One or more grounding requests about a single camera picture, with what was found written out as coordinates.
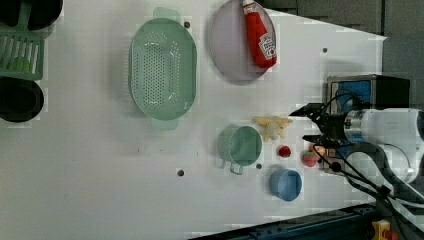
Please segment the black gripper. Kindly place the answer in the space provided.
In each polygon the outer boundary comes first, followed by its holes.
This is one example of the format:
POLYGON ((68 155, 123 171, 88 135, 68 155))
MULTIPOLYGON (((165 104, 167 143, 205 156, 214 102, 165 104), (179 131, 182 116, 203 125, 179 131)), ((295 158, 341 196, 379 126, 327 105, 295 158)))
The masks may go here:
POLYGON ((321 135, 304 135, 303 140, 325 146, 341 146, 347 138, 344 133, 344 114, 323 114, 324 103, 308 103, 290 113, 293 117, 318 117, 317 125, 321 135))

